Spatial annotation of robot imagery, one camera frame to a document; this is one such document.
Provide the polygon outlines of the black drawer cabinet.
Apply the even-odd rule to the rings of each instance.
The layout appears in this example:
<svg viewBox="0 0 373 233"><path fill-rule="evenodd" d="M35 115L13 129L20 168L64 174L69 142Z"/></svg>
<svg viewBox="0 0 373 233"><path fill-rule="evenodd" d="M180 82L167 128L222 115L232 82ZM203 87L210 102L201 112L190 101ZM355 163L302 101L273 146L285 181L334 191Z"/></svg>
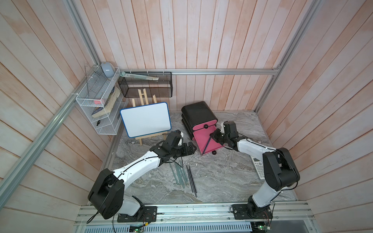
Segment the black drawer cabinet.
<svg viewBox="0 0 373 233"><path fill-rule="evenodd" d="M198 102L182 107L182 123L186 127L190 138L194 138L192 127L196 124L217 119L206 102Z"/></svg>

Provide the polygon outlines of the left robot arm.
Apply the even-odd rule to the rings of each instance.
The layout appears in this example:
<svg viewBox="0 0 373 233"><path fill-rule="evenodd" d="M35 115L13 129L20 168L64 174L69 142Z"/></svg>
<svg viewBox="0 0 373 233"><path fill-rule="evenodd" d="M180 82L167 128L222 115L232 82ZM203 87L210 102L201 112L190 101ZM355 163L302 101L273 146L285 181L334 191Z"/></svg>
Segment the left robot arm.
<svg viewBox="0 0 373 233"><path fill-rule="evenodd" d="M127 166L114 171L102 170L88 194L88 200L104 219L120 214L132 221L140 221L145 214L145 206L137 197L126 195L125 190L147 172L167 162L175 163L179 157L193 155L196 150L191 142L171 147L165 142L155 145Z"/></svg>

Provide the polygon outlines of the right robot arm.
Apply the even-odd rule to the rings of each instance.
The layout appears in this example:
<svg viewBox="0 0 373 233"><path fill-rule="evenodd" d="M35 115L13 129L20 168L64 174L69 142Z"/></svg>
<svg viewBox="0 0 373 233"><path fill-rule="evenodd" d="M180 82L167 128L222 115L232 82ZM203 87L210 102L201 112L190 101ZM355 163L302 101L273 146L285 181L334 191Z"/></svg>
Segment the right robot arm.
<svg viewBox="0 0 373 233"><path fill-rule="evenodd" d="M300 180L299 171L286 148L270 148L239 136L236 133L223 133L216 129L210 137L221 145L245 153L263 164L265 182L261 188L250 197L255 207L264 208L270 205L283 190L290 190L290 186Z"/></svg>

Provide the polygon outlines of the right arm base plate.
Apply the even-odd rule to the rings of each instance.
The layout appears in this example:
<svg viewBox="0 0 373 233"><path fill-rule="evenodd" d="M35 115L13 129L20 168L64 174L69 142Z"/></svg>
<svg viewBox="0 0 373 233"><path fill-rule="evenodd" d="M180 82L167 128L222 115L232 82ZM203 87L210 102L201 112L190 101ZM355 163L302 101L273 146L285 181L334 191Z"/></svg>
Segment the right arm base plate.
<svg viewBox="0 0 373 233"><path fill-rule="evenodd" d="M269 219L273 218L270 206L256 207L252 203L234 204L231 206L231 212L236 220L245 219Z"/></svg>

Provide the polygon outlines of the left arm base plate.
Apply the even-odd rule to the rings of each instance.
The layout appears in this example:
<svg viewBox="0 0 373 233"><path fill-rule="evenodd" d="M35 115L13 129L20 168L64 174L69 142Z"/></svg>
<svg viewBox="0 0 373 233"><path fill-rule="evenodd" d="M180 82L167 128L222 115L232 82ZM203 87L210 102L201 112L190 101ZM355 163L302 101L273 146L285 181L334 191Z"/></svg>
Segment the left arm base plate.
<svg viewBox="0 0 373 233"><path fill-rule="evenodd" d="M132 223L132 222L155 222L157 218L157 206L140 207L134 216L127 214L119 214L117 222Z"/></svg>

